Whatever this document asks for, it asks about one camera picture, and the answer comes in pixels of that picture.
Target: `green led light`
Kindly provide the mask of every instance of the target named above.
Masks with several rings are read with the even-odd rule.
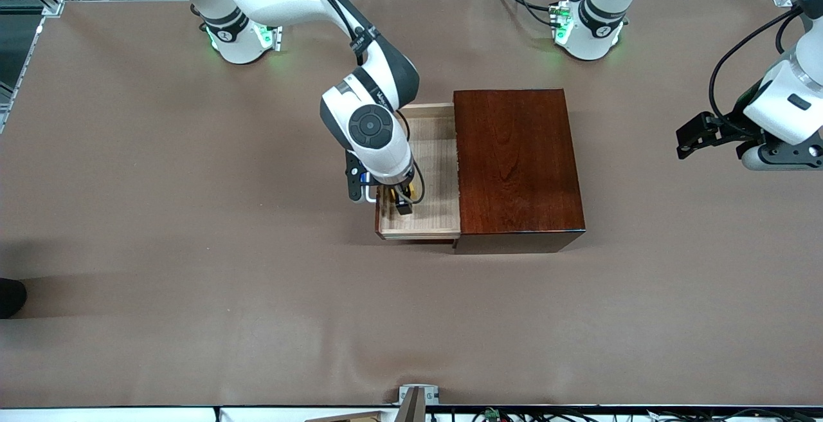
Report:
[[[556,43],[562,45],[562,44],[565,44],[568,41],[568,35],[571,34],[573,23],[574,22],[573,22],[572,19],[568,19],[568,20],[565,21],[564,24],[562,24],[561,27],[559,27],[557,29],[557,32],[555,33],[555,42]]]
[[[214,36],[212,36],[212,31],[209,30],[209,29],[206,29],[206,34],[208,35],[209,41],[212,42],[212,49],[217,50],[218,52],[220,52],[220,50],[217,49],[217,42],[214,41]]]
[[[258,35],[260,40],[260,44],[264,49],[268,49],[271,47],[271,33],[272,31],[268,29],[267,26],[259,26],[259,24],[255,25],[257,31],[255,32]]]

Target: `robot end effector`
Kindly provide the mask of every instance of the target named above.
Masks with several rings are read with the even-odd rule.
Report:
[[[412,200],[415,162],[393,112],[414,100],[420,77],[349,0],[189,1],[214,49],[233,64],[253,62],[270,49],[271,41],[258,37],[269,26],[327,20],[346,32],[358,67],[323,94],[321,119],[346,149],[350,199],[365,201],[370,185],[388,185],[397,208],[411,212],[422,194]]]
[[[703,147],[743,142],[737,157],[750,170],[823,169],[823,0],[798,1],[796,8],[752,32],[721,59],[709,83],[712,112],[696,115],[677,130],[679,158]],[[779,21],[786,20],[785,25],[801,12],[812,21],[811,30],[737,100],[729,114],[721,114],[714,101],[714,79],[723,61],[759,33]]]

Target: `robotic arm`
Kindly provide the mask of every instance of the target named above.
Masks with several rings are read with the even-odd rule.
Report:
[[[189,0],[206,25],[212,46],[233,64],[247,64],[271,49],[273,26],[327,20],[352,39],[365,63],[323,94],[320,118],[346,149],[349,197],[367,199],[370,185],[387,185],[401,214],[409,214],[415,161],[394,115],[417,96],[414,65],[349,0]]]
[[[823,169],[823,0],[797,0],[797,7],[765,24],[745,41],[779,21],[806,14],[812,27],[787,50],[729,114],[714,105],[677,130],[677,153],[685,159],[697,149],[742,141],[737,156],[750,170]],[[725,57],[734,53],[730,51]]]
[[[574,57],[596,60],[617,44],[632,0],[566,0],[552,10],[555,43]]]

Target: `brown tabletop cover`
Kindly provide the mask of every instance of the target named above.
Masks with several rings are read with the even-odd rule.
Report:
[[[0,323],[0,405],[373,404],[409,381],[445,403],[820,403],[823,174],[675,153],[770,0],[636,0],[597,62],[511,1],[356,4],[418,102],[564,88],[586,234],[553,255],[379,240],[318,117],[354,67],[334,26],[232,66],[188,3],[68,3],[0,137],[0,275],[30,290]],[[772,35],[728,62],[721,106]]]

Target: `table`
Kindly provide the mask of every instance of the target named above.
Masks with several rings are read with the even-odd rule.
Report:
[[[446,403],[820,402],[821,175],[675,153],[771,0],[637,0],[597,62],[511,2],[356,5],[418,102],[565,88],[587,234],[553,255],[380,241],[318,118],[354,62],[331,24],[231,66],[187,3],[68,3],[0,138],[0,275],[30,291],[0,323],[0,405],[374,404],[409,381]],[[724,68],[725,108],[771,35]]]

